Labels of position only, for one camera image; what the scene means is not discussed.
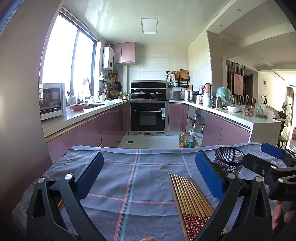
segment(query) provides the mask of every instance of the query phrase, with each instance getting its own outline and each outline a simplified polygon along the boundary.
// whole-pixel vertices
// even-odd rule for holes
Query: black mesh cup
[[[244,153],[233,147],[219,147],[215,151],[215,163],[218,163],[226,173],[238,176],[242,168]]]

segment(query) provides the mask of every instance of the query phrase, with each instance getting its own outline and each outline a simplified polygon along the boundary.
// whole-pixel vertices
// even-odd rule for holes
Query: sink
[[[91,108],[94,108],[94,107],[98,107],[98,106],[101,106],[101,105],[105,105],[106,103],[97,103],[97,104],[88,104],[84,107],[84,109],[91,109]]]

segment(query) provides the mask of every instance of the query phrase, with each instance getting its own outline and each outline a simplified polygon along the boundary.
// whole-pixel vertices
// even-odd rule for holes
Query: microwave
[[[66,114],[65,84],[40,84],[39,109],[41,120]]]

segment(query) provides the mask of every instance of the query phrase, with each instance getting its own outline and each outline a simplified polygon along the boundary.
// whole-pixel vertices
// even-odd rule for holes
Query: human hand
[[[154,241],[154,237],[143,238],[139,241]]]
[[[279,225],[279,218],[281,217],[281,201],[276,201],[277,206],[272,214],[272,229],[275,229]],[[296,210],[287,212],[284,216],[285,223],[289,223],[295,214]]]

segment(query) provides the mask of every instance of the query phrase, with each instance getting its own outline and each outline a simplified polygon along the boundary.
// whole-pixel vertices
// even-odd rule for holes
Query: recessed light
[[[142,32],[144,34],[157,33],[158,18],[141,18]]]

